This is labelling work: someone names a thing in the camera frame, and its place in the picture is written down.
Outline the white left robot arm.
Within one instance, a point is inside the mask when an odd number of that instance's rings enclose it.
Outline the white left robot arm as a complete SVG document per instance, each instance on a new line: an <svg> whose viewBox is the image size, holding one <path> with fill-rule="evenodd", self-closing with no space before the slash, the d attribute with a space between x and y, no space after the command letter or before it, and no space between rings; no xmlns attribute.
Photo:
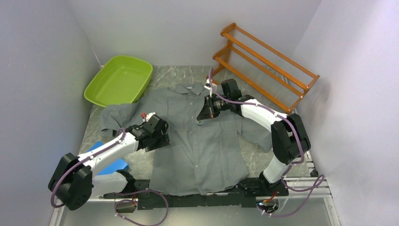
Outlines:
<svg viewBox="0 0 399 226"><path fill-rule="evenodd" d="M65 154L48 184L51 206L76 210L91 197L115 194L128 198L137 194L136 180L127 171L100 172L134 151L149 152L170 145L168 129L166 120L150 113L141 124L120 128L113 140L99 148L80 155Z"/></svg>

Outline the grey button-up shirt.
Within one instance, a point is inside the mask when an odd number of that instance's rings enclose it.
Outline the grey button-up shirt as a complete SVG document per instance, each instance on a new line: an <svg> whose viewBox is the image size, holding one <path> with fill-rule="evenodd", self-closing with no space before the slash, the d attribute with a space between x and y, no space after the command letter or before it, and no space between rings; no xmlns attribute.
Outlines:
<svg viewBox="0 0 399 226"><path fill-rule="evenodd" d="M177 196L226 190L249 174L239 136L269 151L271 133L229 110L198 125L208 94L202 84L177 84L132 104L109 105L100 113L101 133L111 137L120 128L141 124L142 113L154 112L168 122L171 144L154 153L150 189Z"/></svg>

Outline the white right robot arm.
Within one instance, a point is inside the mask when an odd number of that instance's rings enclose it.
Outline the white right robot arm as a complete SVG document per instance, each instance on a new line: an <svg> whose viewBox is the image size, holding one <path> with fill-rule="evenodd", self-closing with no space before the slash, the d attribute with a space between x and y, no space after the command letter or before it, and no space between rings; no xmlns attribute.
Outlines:
<svg viewBox="0 0 399 226"><path fill-rule="evenodd" d="M296 114L279 113L261 104L251 95L243 95L234 79L222 82L222 94L217 93L216 85L210 80L205 83L209 95L204 98L204 106L197 116L198 123L213 119L222 111L231 111L250 119L271 133L273 158L261 173L259 190L271 195L293 164L298 163L310 147L310 141L301 117Z"/></svg>

